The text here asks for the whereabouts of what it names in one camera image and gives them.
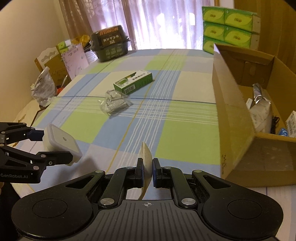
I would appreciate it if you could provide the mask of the white shoehorn scoop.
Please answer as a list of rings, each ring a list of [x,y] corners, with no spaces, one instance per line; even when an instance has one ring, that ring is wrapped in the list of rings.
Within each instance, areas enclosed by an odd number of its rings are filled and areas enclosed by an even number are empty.
[[[142,200],[152,180],[152,154],[145,142],[142,142],[139,157],[143,159],[144,164],[144,186],[142,187],[142,192],[138,198],[139,200]]]

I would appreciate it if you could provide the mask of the white square device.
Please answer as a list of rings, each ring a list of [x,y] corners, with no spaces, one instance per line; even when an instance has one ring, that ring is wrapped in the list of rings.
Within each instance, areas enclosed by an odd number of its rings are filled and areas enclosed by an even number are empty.
[[[44,150],[49,152],[70,152],[73,158],[68,166],[82,158],[82,152],[74,137],[51,123],[44,129],[43,146]]]

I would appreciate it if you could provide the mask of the silver foil bag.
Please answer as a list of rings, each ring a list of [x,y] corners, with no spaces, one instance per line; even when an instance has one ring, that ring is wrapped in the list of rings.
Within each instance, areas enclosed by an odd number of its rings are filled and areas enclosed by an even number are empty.
[[[257,132],[270,133],[273,110],[271,101],[264,95],[263,89],[259,83],[252,85],[253,103],[249,113]]]

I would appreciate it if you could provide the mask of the blue dental floss picks box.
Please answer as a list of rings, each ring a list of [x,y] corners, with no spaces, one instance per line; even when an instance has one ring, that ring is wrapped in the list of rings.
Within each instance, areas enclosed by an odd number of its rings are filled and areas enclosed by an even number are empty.
[[[278,132],[278,135],[279,136],[285,136],[285,137],[288,137],[289,134],[288,134],[288,131],[285,129],[285,128],[281,128]]]

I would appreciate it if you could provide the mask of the white long toothpaste box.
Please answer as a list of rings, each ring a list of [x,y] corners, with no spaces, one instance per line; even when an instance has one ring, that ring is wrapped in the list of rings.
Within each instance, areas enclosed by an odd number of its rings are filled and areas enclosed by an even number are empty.
[[[286,120],[286,127],[288,136],[291,138],[296,137],[296,111],[292,111],[288,119]]]

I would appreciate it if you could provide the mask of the white card box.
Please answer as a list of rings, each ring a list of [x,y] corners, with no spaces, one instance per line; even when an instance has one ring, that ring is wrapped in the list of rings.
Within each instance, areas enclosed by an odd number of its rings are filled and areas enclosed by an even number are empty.
[[[253,103],[253,99],[248,98],[246,101],[246,107],[247,109],[250,109]]]

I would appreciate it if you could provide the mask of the crumpled silver bag on chair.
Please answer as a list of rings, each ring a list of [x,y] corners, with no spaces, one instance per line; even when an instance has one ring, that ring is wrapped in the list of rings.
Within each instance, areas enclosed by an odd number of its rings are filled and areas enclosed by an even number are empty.
[[[42,107],[48,106],[57,92],[57,88],[49,71],[49,67],[46,66],[38,76],[36,82],[31,85],[31,96]]]

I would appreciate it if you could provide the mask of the checkered tablecloth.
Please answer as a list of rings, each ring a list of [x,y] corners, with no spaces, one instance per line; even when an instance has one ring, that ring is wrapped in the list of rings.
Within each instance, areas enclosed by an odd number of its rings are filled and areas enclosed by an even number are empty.
[[[142,143],[162,165],[185,173],[220,173],[219,128],[212,86],[213,56],[201,50],[138,50],[78,75],[31,124],[52,123],[72,135],[82,151],[72,166],[46,169],[39,184],[14,184],[20,196],[82,176],[137,162]],[[115,81],[138,70],[153,82],[132,93],[131,106],[107,115],[100,101]]]

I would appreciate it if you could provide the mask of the small cardboard box background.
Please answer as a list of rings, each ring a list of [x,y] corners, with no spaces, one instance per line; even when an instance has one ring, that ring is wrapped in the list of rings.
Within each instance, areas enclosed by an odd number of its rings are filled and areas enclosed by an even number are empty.
[[[49,68],[49,73],[58,89],[66,87],[71,82],[66,66],[56,47],[42,51],[34,62],[40,72],[46,67]]]

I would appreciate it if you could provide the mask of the clear plastic wrapper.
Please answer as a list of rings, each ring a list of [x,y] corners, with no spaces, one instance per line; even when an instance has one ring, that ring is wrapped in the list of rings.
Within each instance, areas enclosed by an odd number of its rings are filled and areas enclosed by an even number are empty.
[[[103,100],[99,101],[103,113],[112,115],[132,106],[129,97],[117,90],[107,90]]]

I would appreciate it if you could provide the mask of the pink paper sheet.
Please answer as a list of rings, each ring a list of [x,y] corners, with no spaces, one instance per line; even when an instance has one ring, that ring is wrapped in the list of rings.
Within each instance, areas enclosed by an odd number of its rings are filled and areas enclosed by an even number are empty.
[[[61,57],[71,80],[89,66],[82,44],[73,46]]]

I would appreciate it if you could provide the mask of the green box in plastic wrap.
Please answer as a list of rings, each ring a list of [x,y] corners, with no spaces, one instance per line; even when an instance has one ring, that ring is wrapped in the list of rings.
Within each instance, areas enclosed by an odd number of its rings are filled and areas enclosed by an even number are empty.
[[[129,95],[140,88],[153,82],[152,73],[148,71],[138,70],[113,84],[116,91],[120,91],[125,95]]]

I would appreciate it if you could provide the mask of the brown cardboard box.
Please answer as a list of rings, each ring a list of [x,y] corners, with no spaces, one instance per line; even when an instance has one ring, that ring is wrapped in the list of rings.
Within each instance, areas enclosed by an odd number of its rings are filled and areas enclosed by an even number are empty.
[[[295,73],[276,56],[214,46],[221,177],[246,187],[295,184]]]

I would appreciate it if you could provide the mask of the dark green instant noodle bowl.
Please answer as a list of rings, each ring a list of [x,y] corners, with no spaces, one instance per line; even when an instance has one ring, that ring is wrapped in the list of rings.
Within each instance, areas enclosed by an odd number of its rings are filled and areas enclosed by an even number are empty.
[[[126,55],[129,41],[121,25],[99,30],[90,36],[91,50],[100,62]]]

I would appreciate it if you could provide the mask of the green tissue pack stack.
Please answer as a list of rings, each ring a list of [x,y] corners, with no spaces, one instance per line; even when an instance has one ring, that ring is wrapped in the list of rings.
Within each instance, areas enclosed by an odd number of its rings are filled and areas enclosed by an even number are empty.
[[[213,54],[214,44],[259,48],[261,19],[253,12],[203,6],[203,51]]]

